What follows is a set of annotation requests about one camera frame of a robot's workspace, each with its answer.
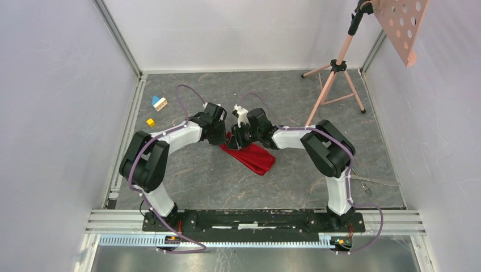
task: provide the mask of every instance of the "white wall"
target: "white wall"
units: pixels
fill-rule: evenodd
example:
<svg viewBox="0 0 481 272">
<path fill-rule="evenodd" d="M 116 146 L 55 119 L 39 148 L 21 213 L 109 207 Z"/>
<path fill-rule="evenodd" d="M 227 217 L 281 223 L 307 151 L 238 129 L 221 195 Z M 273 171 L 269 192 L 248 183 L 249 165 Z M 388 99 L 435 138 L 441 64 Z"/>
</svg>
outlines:
<svg viewBox="0 0 481 272">
<path fill-rule="evenodd" d="M 106 0 L 143 71 L 318 67 L 337 58 L 357 0 Z M 379 34 L 366 16 L 346 56 L 360 67 Z"/>
<path fill-rule="evenodd" d="M 479 1 L 431 1 L 403 66 L 390 42 L 367 74 L 408 204 L 419 209 L 439 271 L 479 271 Z"/>
<path fill-rule="evenodd" d="M 92 0 L 0 2 L 0 271 L 71 271 L 136 77 Z"/>
</svg>

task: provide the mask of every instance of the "gray floor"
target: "gray floor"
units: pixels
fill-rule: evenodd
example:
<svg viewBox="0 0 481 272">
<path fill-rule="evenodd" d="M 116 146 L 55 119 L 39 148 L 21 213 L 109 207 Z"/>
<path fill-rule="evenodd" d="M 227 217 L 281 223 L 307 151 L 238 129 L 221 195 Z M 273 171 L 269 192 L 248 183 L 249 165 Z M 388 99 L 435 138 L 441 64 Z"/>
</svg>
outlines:
<svg viewBox="0 0 481 272">
<path fill-rule="evenodd" d="M 354 248 L 371 239 L 355 236 Z M 306 248 L 209 248 L 172 256 L 138 246 L 100 246 L 92 271 L 421 271 L 414 252 L 409 236 L 381 236 L 369 250 L 350 256 Z"/>
<path fill-rule="evenodd" d="M 184 83 L 203 95 L 206 101 L 221 104 L 230 112 L 248 91 L 255 90 L 266 99 L 281 125 L 304 125 L 320 94 L 317 75 L 301 79 L 301 71 L 193 73 L 149 75 L 142 97 L 135 130 L 161 131 L 178 125 L 184 114 L 178 106 L 174 89 Z M 349 71 L 367 110 L 361 114 L 354 97 L 321 106 L 313 120 L 330 120 L 356 148 L 355 170 L 360 176 L 394 180 L 373 108 L 355 70 Z M 328 71 L 324 71 L 324 81 Z M 340 74 L 329 99 L 349 94 L 349 85 Z M 151 106 L 154 95 L 165 97 L 168 104 L 157 112 Z M 190 115 L 202 111 L 198 98 L 182 89 L 182 99 Z M 243 107 L 262 107 L 249 97 Z M 146 120 L 153 118 L 150 128 Z M 228 115 L 226 126 L 234 124 Z M 219 147 L 198 143 L 185 147 L 169 157 L 164 184 L 180 209 L 258 209 L 258 208 L 324 208 L 327 186 L 304 150 L 271 150 L 276 163 L 264 176 L 258 176 Z M 376 203 L 382 207 L 402 207 L 398 187 L 366 183 L 373 195 L 368 196 L 358 181 L 352 182 L 357 203 Z M 140 198 L 131 192 L 124 180 L 117 209 L 138 209 Z"/>
</svg>

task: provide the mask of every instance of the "blue triangle block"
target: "blue triangle block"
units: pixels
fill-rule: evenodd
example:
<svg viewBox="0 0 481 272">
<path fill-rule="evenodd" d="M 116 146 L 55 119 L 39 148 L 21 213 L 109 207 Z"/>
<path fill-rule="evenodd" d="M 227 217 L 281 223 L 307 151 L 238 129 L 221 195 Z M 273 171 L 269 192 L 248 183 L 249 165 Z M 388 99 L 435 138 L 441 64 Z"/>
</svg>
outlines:
<svg viewBox="0 0 481 272">
<path fill-rule="evenodd" d="M 161 99 L 157 97 L 157 95 L 154 95 L 154 97 L 152 97 L 152 106 L 155 105 L 155 103 L 159 102 Z"/>
</svg>

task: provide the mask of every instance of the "folded red cloth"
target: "folded red cloth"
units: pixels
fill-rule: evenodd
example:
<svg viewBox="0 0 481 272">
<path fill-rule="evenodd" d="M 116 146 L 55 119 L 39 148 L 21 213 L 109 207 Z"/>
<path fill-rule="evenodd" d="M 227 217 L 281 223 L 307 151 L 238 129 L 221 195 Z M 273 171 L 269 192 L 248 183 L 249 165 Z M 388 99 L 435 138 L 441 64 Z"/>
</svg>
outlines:
<svg viewBox="0 0 481 272">
<path fill-rule="evenodd" d="M 231 133 L 228 132 L 227 138 L 229 140 L 230 137 Z M 245 166 L 249 167 L 250 170 L 261 176 L 267 173 L 276 162 L 276 158 L 267 152 L 267 150 L 253 143 L 241 150 L 227 149 L 226 144 L 221 144 L 220 147 Z"/>
</svg>

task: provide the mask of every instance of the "perforated pink panel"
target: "perforated pink panel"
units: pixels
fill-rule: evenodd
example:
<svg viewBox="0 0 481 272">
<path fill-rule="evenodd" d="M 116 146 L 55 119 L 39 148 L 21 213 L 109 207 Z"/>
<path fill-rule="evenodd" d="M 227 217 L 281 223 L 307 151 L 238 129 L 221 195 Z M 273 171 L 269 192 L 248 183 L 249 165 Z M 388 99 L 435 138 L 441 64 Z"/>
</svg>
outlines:
<svg viewBox="0 0 481 272">
<path fill-rule="evenodd" d="M 384 0 L 374 14 L 406 67 L 416 62 L 412 46 L 423 22 L 429 0 Z"/>
</svg>

